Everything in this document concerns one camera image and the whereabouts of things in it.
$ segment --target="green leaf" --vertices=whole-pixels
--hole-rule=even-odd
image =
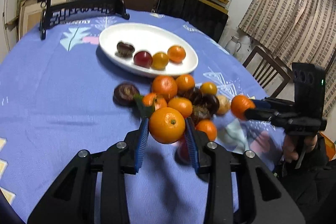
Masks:
[[[145,106],[142,102],[143,96],[141,94],[136,94],[133,96],[136,106],[139,109],[140,116],[142,119],[149,118],[153,112],[155,111],[155,106],[152,104],[151,106]]]

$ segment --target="chestnut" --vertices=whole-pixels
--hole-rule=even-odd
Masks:
[[[219,109],[219,100],[216,95],[203,94],[201,105],[207,108],[212,116]]]
[[[133,45],[119,41],[117,44],[117,50],[120,57],[131,57],[135,51]]]
[[[193,87],[187,90],[183,97],[189,99],[193,105],[198,105],[202,100],[202,92],[199,88]]]
[[[211,119],[209,110],[204,106],[193,106],[193,112],[190,117],[195,126],[202,120]]]
[[[135,94],[139,94],[137,87],[132,83],[123,82],[114,89],[113,98],[119,105],[129,106],[134,103]]]

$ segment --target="white oval plate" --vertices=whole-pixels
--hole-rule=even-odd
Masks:
[[[151,55],[165,52],[172,45],[180,45],[185,49],[185,59],[180,64],[169,62],[164,70],[137,66],[132,58],[118,56],[117,44],[122,40],[134,46],[135,52],[148,51]],[[107,57],[116,65],[137,75],[155,78],[157,75],[179,76],[194,71],[198,65],[198,57],[194,49],[179,36],[156,26],[142,23],[119,23],[103,30],[99,36],[99,45]]]

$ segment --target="yellow fruit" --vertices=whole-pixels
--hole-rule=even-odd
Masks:
[[[224,95],[217,95],[219,101],[219,108],[217,110],[217,115],[224,115],[231,108],[230,100]]]
[[[153,55],[152,68],[157,70],[163,70],[169,63],[169,57],[164,52],[157,52]]]
[[[213,82],[205,82],[201,85],[200,90],[203,94],[217,94],[217,87]]]

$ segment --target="yellow tomato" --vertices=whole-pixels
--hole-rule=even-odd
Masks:
[[[205,82],[205,83],[203,83],[201,85],[200,90],[202,91],[203,94],[212,94],[212,95],[216,95],[217,94],[217,87],[212,82]]]
[[[169,62],[169,57],[164,52],[157,52],[153,55],[152,68],[163,70]]]

